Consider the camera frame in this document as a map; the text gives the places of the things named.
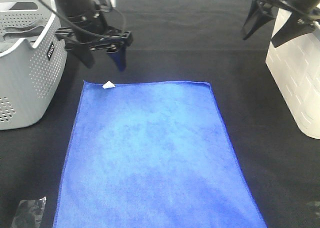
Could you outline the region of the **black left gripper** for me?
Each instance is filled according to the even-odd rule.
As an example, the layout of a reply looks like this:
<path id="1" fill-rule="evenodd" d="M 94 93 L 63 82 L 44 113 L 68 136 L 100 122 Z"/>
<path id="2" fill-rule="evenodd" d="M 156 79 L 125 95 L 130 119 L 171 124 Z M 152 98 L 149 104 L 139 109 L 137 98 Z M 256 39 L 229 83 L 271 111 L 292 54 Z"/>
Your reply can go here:
<path id="1" fill-rule="evenodd" d="M 70 23 L 69 27 L 59 28 L 55 36 L 65 41 L 65 50 L 85 67 L 92 68 L 95 63 L 91 50 L 105 49 L 119 71 L 126 69 L 126 47 L 133 42 L 130 31 L 108 25 L 102 12 L 96 12 L 91 20 L 81 16 L 76 22 L 74 17 Z"/>

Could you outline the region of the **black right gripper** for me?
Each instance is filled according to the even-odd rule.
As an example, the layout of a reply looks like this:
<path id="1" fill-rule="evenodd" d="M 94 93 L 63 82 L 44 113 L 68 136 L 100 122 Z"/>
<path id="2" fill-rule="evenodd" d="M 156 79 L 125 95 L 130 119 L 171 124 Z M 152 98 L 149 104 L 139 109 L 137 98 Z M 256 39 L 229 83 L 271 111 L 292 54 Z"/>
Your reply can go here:
<path id="1" fill-rule="evenodd" d="M 242 39 L 247 40 L 259 28 L 274 19 L 273 6 L 291 12 L 290 17 L 272 37 L 275 48 L 315 30 L 316 0 L 253 0 L 242 26 Z"/>

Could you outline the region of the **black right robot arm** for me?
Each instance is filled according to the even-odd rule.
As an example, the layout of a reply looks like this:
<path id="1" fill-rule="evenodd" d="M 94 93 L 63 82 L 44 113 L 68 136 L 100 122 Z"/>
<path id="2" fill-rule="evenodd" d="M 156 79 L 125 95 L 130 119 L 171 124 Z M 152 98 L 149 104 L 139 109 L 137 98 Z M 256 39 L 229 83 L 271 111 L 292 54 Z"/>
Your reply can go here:
<path id="1" fill-rule="evenodd" d="M 271 42 L 275 48 L 299 36 L 315 31 L 316 23 L 320 21 L 320 0 L 252 0 L 249 13 L 241 29 L 242 39 L 247 40 L 259 28 L 275 19 L 273 8 L 289 11 L 291 15 L 272 36 Z"/>

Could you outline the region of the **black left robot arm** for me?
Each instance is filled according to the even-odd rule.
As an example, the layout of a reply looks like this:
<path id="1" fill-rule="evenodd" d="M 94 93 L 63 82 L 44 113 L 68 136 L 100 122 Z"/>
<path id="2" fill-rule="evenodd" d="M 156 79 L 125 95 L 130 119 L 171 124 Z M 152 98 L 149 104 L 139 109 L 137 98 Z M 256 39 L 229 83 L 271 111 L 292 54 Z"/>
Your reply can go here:
<path id="1" fill-rule="evenodd" d="M 64 40 L 65 50 L 87 68 L 94 65 L 93 51 L 104 50 L 118 70 L 127 66 L 126 48 L 133 42 L 132 33 L 107 23 L 105 14 L 114 11 L 115 0 L 56 0 L 64 13 L 68 27 L 59 28 L 55 35 Z"/>

